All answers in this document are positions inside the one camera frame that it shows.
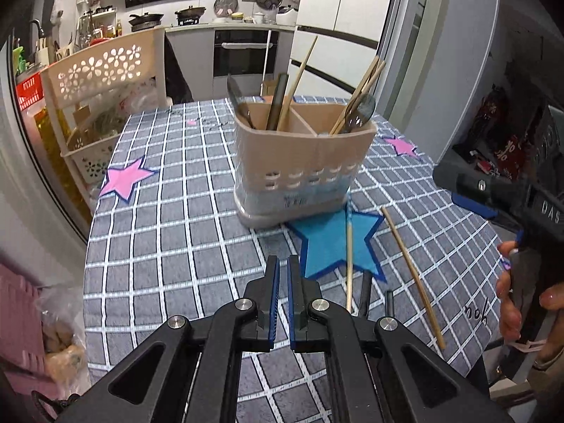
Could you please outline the right hand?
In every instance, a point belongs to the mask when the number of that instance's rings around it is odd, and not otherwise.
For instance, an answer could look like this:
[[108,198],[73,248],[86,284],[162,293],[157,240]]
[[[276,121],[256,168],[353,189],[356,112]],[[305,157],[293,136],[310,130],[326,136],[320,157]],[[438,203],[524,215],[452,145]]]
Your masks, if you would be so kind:
[[[524,314],[529,312],[526,298],[519,292],[520,287],[513,283],[515,271],[504,270],[496,283],[496,295],[500,300],[499,330],[506,343],[517,342],[521,338]],[[547,288],[539,296],[540,307],[556,313],[552,329],[546,343],[536,356],[537,365],[546,368],[563,353],[563,283]]]

